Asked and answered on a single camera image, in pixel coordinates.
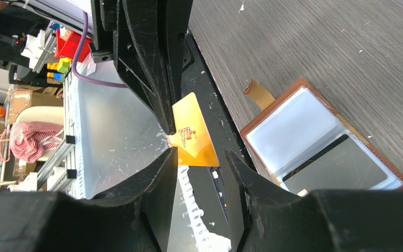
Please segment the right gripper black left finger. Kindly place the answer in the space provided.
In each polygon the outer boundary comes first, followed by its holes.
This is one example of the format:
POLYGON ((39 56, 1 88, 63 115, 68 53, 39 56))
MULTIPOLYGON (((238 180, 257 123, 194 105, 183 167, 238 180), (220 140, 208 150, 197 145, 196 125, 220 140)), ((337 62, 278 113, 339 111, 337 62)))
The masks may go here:
POLYGON ((178 153, 92 199, 0 191, 0 251, 167 251, 178 153))

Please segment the orange VIP credit card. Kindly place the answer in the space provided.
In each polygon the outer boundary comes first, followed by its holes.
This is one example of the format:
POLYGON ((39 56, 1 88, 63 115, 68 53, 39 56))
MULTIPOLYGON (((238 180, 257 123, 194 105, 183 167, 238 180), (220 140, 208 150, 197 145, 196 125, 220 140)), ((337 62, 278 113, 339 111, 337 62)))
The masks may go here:
POLYGON ((196 95, 191 92, 172 106, 176 133, 168 135, 178 151, 178 164, 219 167, 214 145, 196 95))

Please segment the aluminium front rail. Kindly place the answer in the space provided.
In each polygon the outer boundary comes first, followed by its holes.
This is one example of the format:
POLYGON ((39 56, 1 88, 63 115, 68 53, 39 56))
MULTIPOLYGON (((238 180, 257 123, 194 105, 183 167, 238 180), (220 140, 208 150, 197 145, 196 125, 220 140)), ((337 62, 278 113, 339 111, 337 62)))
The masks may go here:
POLYGON ((64 139, 40 168, 37 185, 51 179, 51 191, 63 192, 73 198, 85 198, 81 124, 78 99, 79 79, 69 71, 63 83, 64 139))

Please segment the brown card holder wallet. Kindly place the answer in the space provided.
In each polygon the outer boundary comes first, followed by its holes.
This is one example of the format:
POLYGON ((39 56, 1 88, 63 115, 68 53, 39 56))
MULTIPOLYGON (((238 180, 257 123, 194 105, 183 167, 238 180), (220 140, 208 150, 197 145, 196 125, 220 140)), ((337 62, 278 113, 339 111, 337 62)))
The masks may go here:
MULTIPOLYGON (((282 181, 283 177, 347 134, 378 164, 388 179, 370 189, 346 190, 403 189, 403 174, 305 78, 297 80, 279 97, 274 97, 255 80, 250 81, 244 93, 260 107, 261 112, 240 134, 276 185, 290 192, 282 181)), ((310 192, 303 190, 295 195, 306 196, 310 192)))

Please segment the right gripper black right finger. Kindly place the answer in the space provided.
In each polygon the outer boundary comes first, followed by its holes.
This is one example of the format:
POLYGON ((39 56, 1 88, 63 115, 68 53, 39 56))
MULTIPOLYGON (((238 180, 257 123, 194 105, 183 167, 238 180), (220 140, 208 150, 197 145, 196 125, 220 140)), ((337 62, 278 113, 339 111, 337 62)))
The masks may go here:
POLYGON ((403 190, 318 190, 300 197, 225 151, 233 251, 403 251, 403 190))

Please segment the red striped cloth background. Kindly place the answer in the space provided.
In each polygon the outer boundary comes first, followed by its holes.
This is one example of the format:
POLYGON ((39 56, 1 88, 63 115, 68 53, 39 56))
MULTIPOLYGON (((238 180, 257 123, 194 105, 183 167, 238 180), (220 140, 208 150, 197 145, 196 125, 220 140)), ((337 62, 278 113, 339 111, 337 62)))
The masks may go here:
POLYGON ((9 147, 13 155, 27 163, 37 161, 44 152, 56 149, 63 126, 50 122, 15 122, 10 131, 9 147))

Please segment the red bin background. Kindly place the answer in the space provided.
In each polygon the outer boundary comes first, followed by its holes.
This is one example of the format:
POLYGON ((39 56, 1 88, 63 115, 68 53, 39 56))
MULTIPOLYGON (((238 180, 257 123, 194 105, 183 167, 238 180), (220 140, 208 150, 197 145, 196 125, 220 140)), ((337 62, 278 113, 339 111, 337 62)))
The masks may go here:
MULTIPOLYGON (((81 35, 76 33, 75 31, 61 28, 56 30, 56 39, 57 50, 55 52, 55 58, 59 59, 61 57, 66 57, 72 59, 77 51, 81 35)), ((92 40, 90 38, 86 38, 78 58, 79 62, 84 62, 87 55, 90 53, 90 42, 92 42, 92 40)))

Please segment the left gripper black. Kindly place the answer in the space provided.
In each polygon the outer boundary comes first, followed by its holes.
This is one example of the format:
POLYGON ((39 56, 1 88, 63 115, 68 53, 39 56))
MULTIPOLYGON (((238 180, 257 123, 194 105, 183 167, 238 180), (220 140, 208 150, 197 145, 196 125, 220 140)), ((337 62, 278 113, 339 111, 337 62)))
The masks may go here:
POLYGON ((149 107, 167 135, 174 133, 172 105, 181 99, 184 41, 192 1, 92 0, 93 39, 90 44, 95 63, 117 62, 116 37, 119 14, 128 30, 124 41, 127 66, 141 82, 149 107))

